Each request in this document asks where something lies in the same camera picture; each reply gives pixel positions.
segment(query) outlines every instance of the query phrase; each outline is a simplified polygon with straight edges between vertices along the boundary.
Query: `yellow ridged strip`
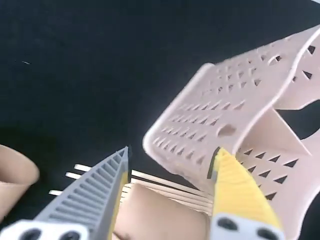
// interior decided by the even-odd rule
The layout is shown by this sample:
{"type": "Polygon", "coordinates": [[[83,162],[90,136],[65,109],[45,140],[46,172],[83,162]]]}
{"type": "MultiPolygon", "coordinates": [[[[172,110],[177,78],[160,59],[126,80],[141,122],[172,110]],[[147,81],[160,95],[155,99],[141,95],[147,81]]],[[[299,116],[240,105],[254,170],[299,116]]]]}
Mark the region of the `yellow ridged strip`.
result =
{"type": "Polygon", "coordinates": [[[255,180],[235,156],[221,148],[215,156],[213,169],[217,172],[213,217],[228,213],[282,228],[255,180]]]}

